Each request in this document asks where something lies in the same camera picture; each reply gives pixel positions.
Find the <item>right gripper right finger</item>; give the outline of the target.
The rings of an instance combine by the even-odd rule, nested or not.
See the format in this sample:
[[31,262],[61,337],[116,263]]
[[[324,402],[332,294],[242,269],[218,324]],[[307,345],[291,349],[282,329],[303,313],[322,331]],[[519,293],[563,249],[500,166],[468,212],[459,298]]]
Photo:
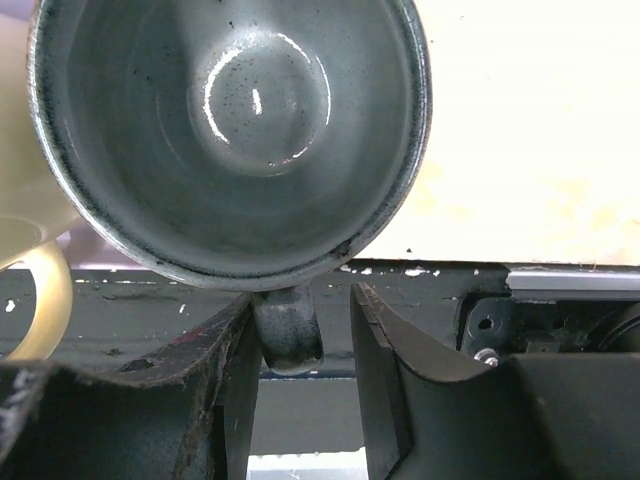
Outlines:
[[367,470],[373,479],[635,479],[637,353],[474,360],[351,290]]

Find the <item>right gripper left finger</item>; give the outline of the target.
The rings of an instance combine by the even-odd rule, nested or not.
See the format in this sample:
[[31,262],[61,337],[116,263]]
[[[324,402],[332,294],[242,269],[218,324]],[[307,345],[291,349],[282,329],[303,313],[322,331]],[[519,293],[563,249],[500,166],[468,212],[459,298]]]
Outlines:
[[261,352],[250,300],[113,372],[1,366],[5,479],[242,479]]

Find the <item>grey green mug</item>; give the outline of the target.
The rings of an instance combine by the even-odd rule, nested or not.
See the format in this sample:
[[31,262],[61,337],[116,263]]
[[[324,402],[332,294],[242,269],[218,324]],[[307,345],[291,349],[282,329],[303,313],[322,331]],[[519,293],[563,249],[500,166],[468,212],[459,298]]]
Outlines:
[[405,201],[432,117],[412,1],[38,1],[37,136],[117,250],[251,296],[280,375],[324,352],[311,280]]

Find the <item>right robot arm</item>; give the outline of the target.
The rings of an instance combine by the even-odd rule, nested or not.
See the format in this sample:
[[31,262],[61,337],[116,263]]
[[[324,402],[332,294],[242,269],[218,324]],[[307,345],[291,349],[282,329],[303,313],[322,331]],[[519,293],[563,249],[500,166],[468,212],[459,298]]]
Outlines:
[[[351,290],[372,479],[635,479],[639,308],[477,299],[450,348]],[[1,369],[5,479],[242,479],[260,351],[241,296],[120,370]]]

